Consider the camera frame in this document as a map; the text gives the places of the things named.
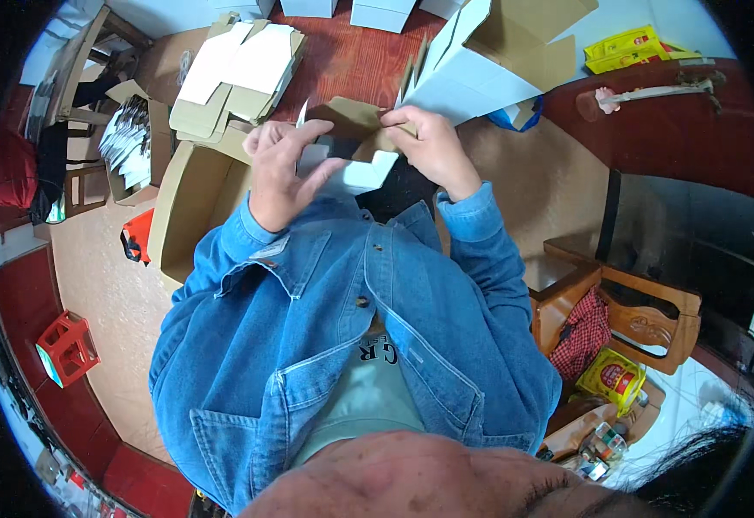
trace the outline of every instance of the yellow plastic bag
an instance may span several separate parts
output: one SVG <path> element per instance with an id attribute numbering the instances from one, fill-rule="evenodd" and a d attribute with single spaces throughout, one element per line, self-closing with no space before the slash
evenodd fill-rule
<path id="1" fill-rule="evenodd" d="M 613 349 L 603 347 L 590 367 L 579 376 L 576 386 L 615 403 L 621 417 L 630 410 L 645 378 L 647 374 L 640 366 Z"/>
<path id="2" fill-rule="evenodd" d="M 650 25 L 625 31 L 586 47 L 584 56 L 584 65 L 595 74 L 671 58 Z"/>

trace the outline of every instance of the red wooden table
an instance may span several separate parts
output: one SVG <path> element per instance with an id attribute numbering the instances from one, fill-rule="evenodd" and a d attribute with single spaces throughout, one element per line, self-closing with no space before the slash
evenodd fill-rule
<path id="1" fill-rule="evenodd" d="M 302 63 L 273 112 L 272 120 L 296 121 L 299 110 L 336 95 L 391 108 L 409 56 L 430 41 L 446 20 L 415 8 L 401 34 L 351 26 L 351 0 L 340 0 L 333 18 L 285 16 L 277 4 L 270 16 L 308 36 Z"/>

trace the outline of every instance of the denim shirt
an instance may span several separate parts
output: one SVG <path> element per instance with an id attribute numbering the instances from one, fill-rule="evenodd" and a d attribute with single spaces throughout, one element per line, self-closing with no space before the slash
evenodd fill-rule
<path id="1" fill-rule="evenodd" d="M 375 313 L 429 433 L 537 450 L 561 379 L 529 333 L 524 262 L 488 182 L 437 207 L 451 258 L 424 202 L 380 224 L 353 197 L 279 234 L 246 197 L 198 244 L 149 389 L 175 465 L 229 513 L 291 465 Z"/>

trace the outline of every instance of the beige floor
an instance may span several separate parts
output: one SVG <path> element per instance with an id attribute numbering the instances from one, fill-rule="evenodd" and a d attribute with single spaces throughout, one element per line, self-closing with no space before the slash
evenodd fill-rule
<path id="1" fill-rule="evenodd" d="M 203 34 L 189 33 L 188 40 L 203 40 Z M 159 41 L 156 47 L 175 54 L 190 48 L 173 41 Z M 143 77 L 145 68 L 156 70 L 152 85 L 139 82 L 168 104 L 177 95 L 173 63 L 177 58 L 148 56 L 139 72 Z M 608 169 L 546 119 L 526 133 L 475 119 L 459 133 L 481 176 L 493 181 L 507 231 L 527 263 L 527 284 L 543 287 L 556 268 L 546 263 L 542 243 L 559 235 L 598 232 Z M 96 145 L 71 139 L 69 158 L 96 158 Z M 102 190 L 105 178 L 94 180 L 93 188 Z M 127 260 L 119 239 L 122 225 L 152 206 L 125 207 L 110 200 L 50 229 L 63 306 L 89 320 L 101 358 L 88 374 L 92 388 L 124 441 L 170 461 L 155 428 L 146 383 L 169 295 L 158 270 Z"/>

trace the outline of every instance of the red checkered cloth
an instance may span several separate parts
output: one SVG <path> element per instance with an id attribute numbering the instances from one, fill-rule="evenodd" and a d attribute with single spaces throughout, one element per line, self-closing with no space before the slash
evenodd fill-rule
<path id="1" fill-rule="evenodd" d="M 549 362 L 558 370 L 561 379 L 577 379 L 590 365 L 599 349 L 610 341 L 608 305 L 600 299 L 593 286 L 570 312 L 561 339 Z"/>

